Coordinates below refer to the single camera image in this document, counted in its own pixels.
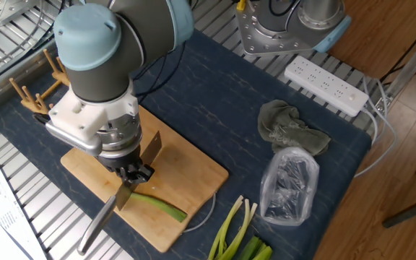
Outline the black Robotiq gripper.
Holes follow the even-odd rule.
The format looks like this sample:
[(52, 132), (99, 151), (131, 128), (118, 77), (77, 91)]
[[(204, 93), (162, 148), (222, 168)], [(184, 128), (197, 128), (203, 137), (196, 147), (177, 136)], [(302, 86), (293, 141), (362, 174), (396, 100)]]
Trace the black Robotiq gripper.
[(110, 172), (116, 172), (123, 185), (135, 189), (137, 183), (150, 180), (155, 169), (150, 165), (143, 165), (140, 157), (141, 147), (112, 151), (110, 155), (99, 155), (97, 160)]

